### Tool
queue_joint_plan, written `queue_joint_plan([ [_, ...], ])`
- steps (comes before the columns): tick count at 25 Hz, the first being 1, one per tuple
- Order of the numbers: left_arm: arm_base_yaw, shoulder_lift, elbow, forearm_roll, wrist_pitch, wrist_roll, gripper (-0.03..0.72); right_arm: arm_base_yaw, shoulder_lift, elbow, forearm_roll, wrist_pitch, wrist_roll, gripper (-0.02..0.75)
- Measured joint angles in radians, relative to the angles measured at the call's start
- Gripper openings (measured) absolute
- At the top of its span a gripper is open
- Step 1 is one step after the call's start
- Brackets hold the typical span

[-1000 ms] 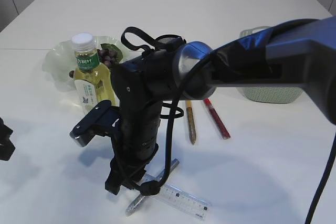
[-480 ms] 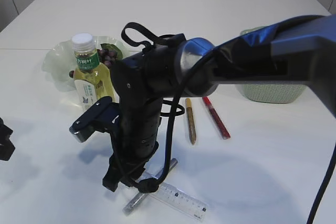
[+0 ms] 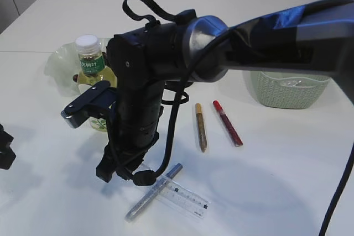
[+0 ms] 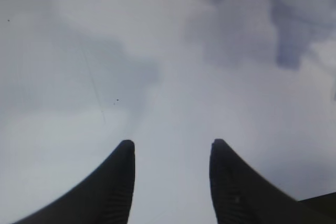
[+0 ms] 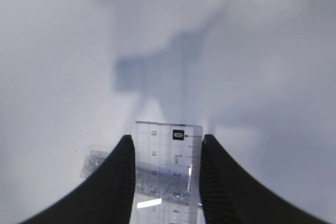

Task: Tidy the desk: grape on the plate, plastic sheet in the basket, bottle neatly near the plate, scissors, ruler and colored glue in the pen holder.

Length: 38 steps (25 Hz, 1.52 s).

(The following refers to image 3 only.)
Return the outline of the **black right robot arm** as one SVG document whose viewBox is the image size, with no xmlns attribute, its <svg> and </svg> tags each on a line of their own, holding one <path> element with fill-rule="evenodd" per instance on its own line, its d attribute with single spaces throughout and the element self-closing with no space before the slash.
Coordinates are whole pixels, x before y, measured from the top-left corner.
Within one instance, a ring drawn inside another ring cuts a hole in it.
<svg viewBox="0 0 354 236">
<path fill-rule="evenodd" d="M 107 117 L 108 145 L 96 175 L 113 174 L 151 185 L 166 169 L 176 117 L 188 82 L 215 82 L 228 70 L 266 70 L 326 74 L 353 99 L 353 2 L 322 0 L 228 27 L 218 17 L 197 17 L 194 10 L 165 19 L 148 15 L 140 29 L 115 35 L 106 48 L 118 78 L 117 97 Z M 164 159 L 156 171 L 137 171 L 157 141 L 162 96 L 167 81 L 177 83 Z"/>
</svg>

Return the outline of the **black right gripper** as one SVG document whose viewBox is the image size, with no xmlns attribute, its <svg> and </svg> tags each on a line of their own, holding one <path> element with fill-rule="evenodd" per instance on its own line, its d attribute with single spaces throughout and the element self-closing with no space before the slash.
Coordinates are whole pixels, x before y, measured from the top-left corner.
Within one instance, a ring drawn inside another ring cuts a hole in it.
<svg viewBox="0 0 354 236">
<path fill-rule="evenodd" d="M 134 183 L 155 183 L 152 170 L 134 173 L 147 151 L 157 142 L 157 125 L 163 112 L 163 82 L 150 82 L 139 89 L 119 86 L 114 118 L 107 121 L 109 142 L 96 167 L 96 176 L 110 182 L 114 173 Z"/>
</svg>

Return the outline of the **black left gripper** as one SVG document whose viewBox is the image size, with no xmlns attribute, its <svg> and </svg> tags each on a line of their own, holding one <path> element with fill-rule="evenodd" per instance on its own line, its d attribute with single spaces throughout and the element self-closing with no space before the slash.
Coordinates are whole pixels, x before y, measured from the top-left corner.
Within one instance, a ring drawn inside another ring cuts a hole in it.
<svg viewBox="0 0 354 236">
<path fill-rule="evenodd" d="M 0 125 L 0 128 L 0 168 L 9 170 L 16 158 L 16 154 L 11 148 L 14 138 L 4 130 L 3 125 Z"/>
</svg>

